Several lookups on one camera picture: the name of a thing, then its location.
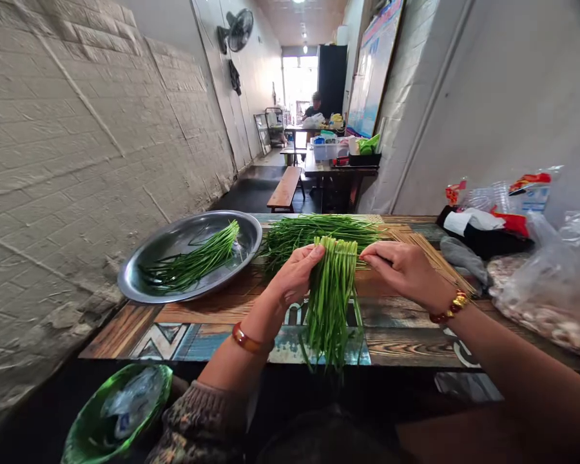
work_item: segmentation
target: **green plastic bowl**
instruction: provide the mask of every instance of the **green plastic bowl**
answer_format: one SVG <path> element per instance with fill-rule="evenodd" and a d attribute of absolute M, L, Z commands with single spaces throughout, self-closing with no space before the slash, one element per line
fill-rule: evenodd
<path fill-rule="evenodd" d="M 133 434 L 117 448 L 104 445 L 106 437 L 113 436 L 116 420 L 102 418 L 101 409 L 106 398 L 124 388 L 136 375 L 147 367 L 154 367 L 161 373 L 163 386 L 161 394 L 150 414 L 135 429 Z M 62 464 L 101 464 L 125 454 L 131 447 L 133 440 L 148 428 L 161 414 L 165 406 L 172 384 L 172 370 L 164 365 L 129 364 L 107 379 L 99 390 L 88 400 L 78 413 L 64 443 Z"/>

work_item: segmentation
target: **stainless steel plate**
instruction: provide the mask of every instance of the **stainless steel plate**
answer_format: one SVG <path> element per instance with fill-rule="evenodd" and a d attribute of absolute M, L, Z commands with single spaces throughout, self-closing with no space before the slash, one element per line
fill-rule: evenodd
<path fill-rule="evenodd" d="M 199 243 L 237 220 L 240 231 L 235 242 L 232 259 L 224 266 L 202 278 L 188 291 L 160 295 L 140 275 L 139 264 L 149 264 L 158 259 L 178 253 L 189 253 Z M 253 259 L 262 241 L 262 226 L 258 220 L 240 211 L 208 211 L 178 220 L 162 228 L 140 245 L 125 261 L 118 275 L 118 286 L 127 298 L 149 303 L 163 304 L 192 300 L 227 284 Z"/>

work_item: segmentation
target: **gold bracelet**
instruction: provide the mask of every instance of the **gold bracelet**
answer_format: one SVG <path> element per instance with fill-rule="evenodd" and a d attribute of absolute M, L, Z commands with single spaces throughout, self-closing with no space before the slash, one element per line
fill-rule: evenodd
<path fill-rule="evenodd" d="M 462 290 L 458 289 L 456 291 L 456 297 L 451 302 L 451 306 L 444 313 L 440 314 L 430 314 L 430 321 L 435 324 L 442 324 L 449 319 L 453 319 L 456 313 L 459 313 L 467 304 L 469 303 L 469 298 Z"/>

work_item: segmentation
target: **hand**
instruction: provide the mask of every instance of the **hand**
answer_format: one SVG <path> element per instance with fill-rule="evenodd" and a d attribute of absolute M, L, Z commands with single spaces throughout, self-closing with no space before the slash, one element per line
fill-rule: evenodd
<path fill-rule="evenodd" d="M 456 297 L 456 289 L 434 268 L 423 250 L 400 242 L 376 242 L 359 256 L 400 295 L 420 304 L 429 312 L 446 311 Z"/>
<path fill-rule="evenodd" d="M 309 289 L 309 273 L 323 256 L 322 245 L 307 245 L 295 249 L 265 291 L 270 291 L 281 299 L 286 309 L 301 301 Z"/>

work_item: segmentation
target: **sleeve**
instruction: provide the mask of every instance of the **sleeve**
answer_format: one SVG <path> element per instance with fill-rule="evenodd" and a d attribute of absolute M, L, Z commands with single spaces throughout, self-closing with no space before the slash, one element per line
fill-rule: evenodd
<path fill-rule="evenodd" d="M 241 463 L 246 399 L 193 382 L 163 414 L 147 464 Z"/>

